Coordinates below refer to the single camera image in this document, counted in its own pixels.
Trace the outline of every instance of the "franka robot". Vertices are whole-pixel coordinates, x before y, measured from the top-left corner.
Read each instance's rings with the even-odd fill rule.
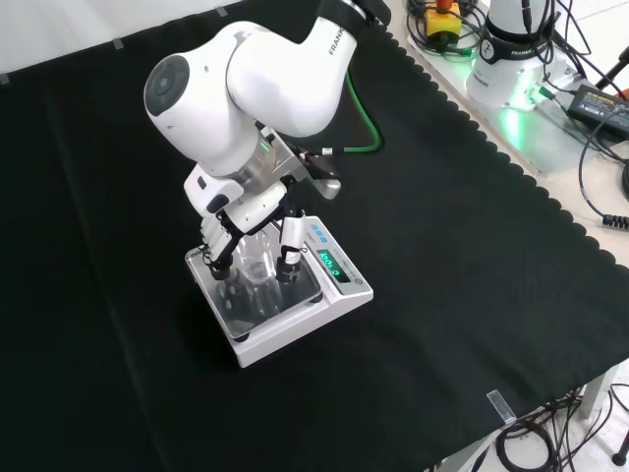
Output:
[[[373,296],[320,220],[290,199],[302,180],[334,198],[335,173],[277,133],[303,138],[330,123],[375,19],[390,22],[381,0],[322,0],[301,44],[234,23],[163,59],[146,82],[148,116],[197,163],[184,188],[204,247],[186,260],[242,367]]]

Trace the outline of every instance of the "green cable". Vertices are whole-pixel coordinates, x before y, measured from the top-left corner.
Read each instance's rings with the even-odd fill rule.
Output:
[[[380,149],[380,146],[381,146],[380,134],[378,133],[377,128],[373,124],[373,121],[370,118],[370,115],[367,114],[367,111],[365,111],[363,104],[361,103],[360,99],[356,95],[356,91],[354,90],[354,84],[352,84],[352,78],[350,77],[349,70],[347,71],[347,74],[345,75],[345,84],[347,84],[347,90],[349,91],[350,96],[352,97],[352,101],[354,102],[354,105],[356,105],[356,108],[358,109],[361,117],[363,118],[363,121],[365,121],[365,124],[370,129],[370,133],[372,134],[372,137],[373,137],[373,144],[367,147],[345,147],[343,150],[345,152],[374,152],[375,150]]]

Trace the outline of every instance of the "scale platform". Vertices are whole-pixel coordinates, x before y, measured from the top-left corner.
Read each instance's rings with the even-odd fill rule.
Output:
[[[372,288],[315,216],[307,217],[302,266],[296,280],[280,283],[274,265],[279,257],[277,223],[269,223],[266,235],[272,277],[250,280],[236,261],[226,280],[214,280],[193,249],[186,263],[205,300],[216,316],[241,367],[281,349],[315,329],[330,323],[373,298]]]

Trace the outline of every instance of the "green light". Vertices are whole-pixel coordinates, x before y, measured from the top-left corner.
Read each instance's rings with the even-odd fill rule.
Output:
[[[521,149],[520,112],[510,109],[504,110],[500,115],[500,125],[509,142],[517,149]]]

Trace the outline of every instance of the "white wall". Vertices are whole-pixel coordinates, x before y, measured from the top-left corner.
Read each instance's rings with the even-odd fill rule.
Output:
[[[0,0],[0,73],[239,0]]]

